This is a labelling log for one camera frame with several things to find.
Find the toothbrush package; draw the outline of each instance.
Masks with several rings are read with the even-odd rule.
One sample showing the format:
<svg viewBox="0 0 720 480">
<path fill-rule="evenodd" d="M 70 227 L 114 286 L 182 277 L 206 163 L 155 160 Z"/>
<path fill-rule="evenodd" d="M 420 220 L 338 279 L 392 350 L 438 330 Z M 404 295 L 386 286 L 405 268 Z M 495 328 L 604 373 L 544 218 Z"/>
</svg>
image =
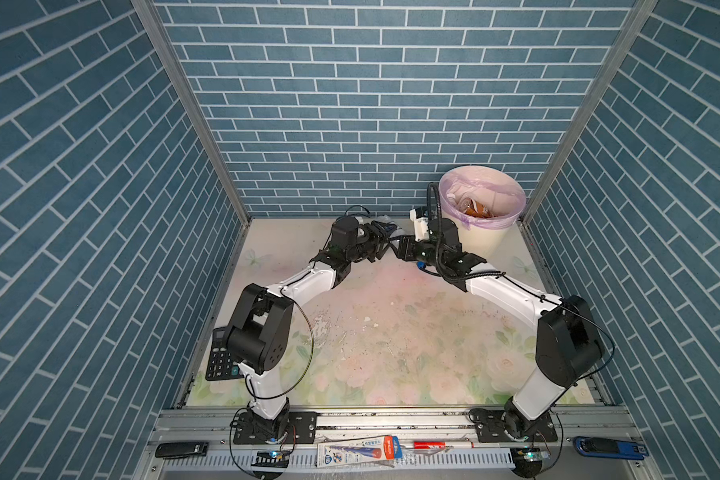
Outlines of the toothbrush package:
<svg viewBox="0 0 720 480">
<path fill-rule="evenodd" d="M 317 466 L 343 466 L 402 458 L 396 436 L 325 442 L 317 445 Z"/>
</svg>

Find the plastic bag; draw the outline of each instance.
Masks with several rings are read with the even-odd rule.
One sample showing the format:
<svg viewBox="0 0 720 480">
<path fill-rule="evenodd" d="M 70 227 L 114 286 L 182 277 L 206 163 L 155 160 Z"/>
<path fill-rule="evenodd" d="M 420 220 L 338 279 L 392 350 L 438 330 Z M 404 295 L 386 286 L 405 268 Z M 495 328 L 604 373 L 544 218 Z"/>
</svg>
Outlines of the plastic bag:
<svg viewBox="0 0 720 480">
<path fill-rule="evenodd" d="M 525 192 L 514 178 L 493 168 L 467 165 L 447 172 L 440 179 L 440 204 L 444 214 L 460 220 L 464 228 L 488 230 L 509 228 L 525 208 Z M 493 215 L 478 218 L 463 213 L 459 202 L 476 200 Z"/>
</svg>

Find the metal corner post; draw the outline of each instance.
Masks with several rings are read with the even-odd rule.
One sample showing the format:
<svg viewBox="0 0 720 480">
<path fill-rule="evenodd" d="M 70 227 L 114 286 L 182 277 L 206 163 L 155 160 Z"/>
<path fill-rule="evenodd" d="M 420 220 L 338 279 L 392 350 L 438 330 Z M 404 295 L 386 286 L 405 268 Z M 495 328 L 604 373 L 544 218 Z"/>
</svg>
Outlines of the metal corner post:
<svg viewBox="0 0 720 480">
<path fill-rule="evenodd" d="M 658 0 L 635 0 L 635 5 L 630 10 L 630 13 L 624 19 L 624 24 L 619 31 L 619 35 L 616 37 L 614 45 L 610 48 L 608 53 L 603 60 L 600 70 L 597 72 L 595 79 L 592 81 L 589 91 L 584 96 L 584 101 L 581 102 L 574 118 L 570 121 L 568 130 L 563 134 L 563 138 L 560 140 L 560 144 L 557 146 L 557 150 L 552 156 L 546 171 L 539 178 L 539 183 L 530 196 L 528 202 L 528 208 L 523 212 L 521 219 L 528 225 L 530 220 L 536 215 L 537 210 L 541 206 L 541 202 L 544 201 L 544 197 L 552 187 L 557 174 L 562 170 L 563 165 L 568 159 L 568 155 L 576 145 L 579 137 L 586 124 L 589 123 L 592 114 L 595 112 L 598 103 L 605 95 L 608 85 L 616 76 L 621 63 L 624 61 L 626 54 L 632 48 L 632 44 L 635 42 L 637 35 L 640 30 L 643 29 L 648 17 L 650 16 L 653 8 L 656 6 Z"/>
<path fill-rule="evenodd" d="M 213 303 L 211 303 L 211 309 L 202 325 L 200 335 L 197 337 L 195 347 L 192 349 L 190 362 L 187 364 L 186 372 L 184 372 L 181 385 L 173 400 L 173 405 L 176 408 L 183 408 L 186 404 L 186 398 L 189 396 L 190 390 L 192 389 L 195 375 L 197 375 L 200 370 L 202 354 L 206 352 L 206 345 L 208 345 L 208 341 L 210 340 L 211 332 L 213 331 L 214 324 L 216 323 L 216 318 L 219 316 L 226 294 L 230 289 L 232 274 L 235 272 L 238 260 L 240 260 L 240 253 L 242 252 L 242 247 L 246 242 L 246 236 L 248 235 L 249 228 L 250 225 L 243 226 L 240 229 L 240 233 L 237 235 L 235 248 L 232 250 L 232 254 L 227 261 L 224 274 L 219 282 L 219 287 L 216 289 L 216 295 L 213 299 Z"/>
<path fill-rule="evenodd" d="M 176 51 L 173 50 L 173 46 L 168 38 L 168 33 L 163 26 L 162 20 L 160 20 L 160 14 L 157 12 L 153 0 L 131 0 L 131 3 L 134 5 L 136 15 L 138 15 L 139 20 L 141 20 L 146 35 L 150 38 L 155 52 L 157 52 L 157 56 L 163 63 L 163 67 L 168 74 L 168 79 L 176 90 L 176 94 L 179 96 L 179 100 L 184 106 L 184 110 L 186 110 L 192 126 L 195 128 L 197 137 L 200 139 L 202 147 L 205 149 L 211 165 L 216 171 L 216 175 L 219 176 L 219 180 L 224 187 L 227 197 L 230 198 L 232 208 L 235 209 L 235 212 L 237 212 L 237 215 L 240 217 L 242 225 L 248 226 L 251 217 L 240 195 L 237 193 L 234 182 L 232 182 L 230 171 L 224 163 L 219 145 L 211 134 L 211 129 L 206 121 L 205 115 L 202 114 L 200 104 L 197 103 L 197 98 L 192 92 L 192 87 L 184 74 L 179 58 L 176 56 Z"/>
</svg>

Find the black usb drive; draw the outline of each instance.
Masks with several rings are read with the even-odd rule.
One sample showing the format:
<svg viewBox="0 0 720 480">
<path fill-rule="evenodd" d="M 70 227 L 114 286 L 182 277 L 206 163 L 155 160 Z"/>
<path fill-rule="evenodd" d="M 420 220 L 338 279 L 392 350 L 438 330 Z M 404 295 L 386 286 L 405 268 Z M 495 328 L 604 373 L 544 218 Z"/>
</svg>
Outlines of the black usb drive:
<svg viewBox="0 0 720 480">
<path fill-rule="evenodd" d="M 155 450 L 155 458 L 204 457 L 208 453 L 208 442 L 161 443 Z"/>
</svg>

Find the calculator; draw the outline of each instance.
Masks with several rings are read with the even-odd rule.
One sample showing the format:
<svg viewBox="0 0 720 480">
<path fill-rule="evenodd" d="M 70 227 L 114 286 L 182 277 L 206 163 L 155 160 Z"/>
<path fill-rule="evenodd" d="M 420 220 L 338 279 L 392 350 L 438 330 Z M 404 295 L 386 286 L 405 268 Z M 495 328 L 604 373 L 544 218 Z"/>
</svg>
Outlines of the calculator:
<svg viewBox="0 0 720 480">
<path fill-rule="evenodd" d="M 226 349 L 225 329 L 224 326 L 213 329 L 211 348 L 208 352 L 208 368 L 206 368 L 206 380 L 209 382 L 242 378 L 240 368 L 232 360 L 232 354 Z"/>
</svg>

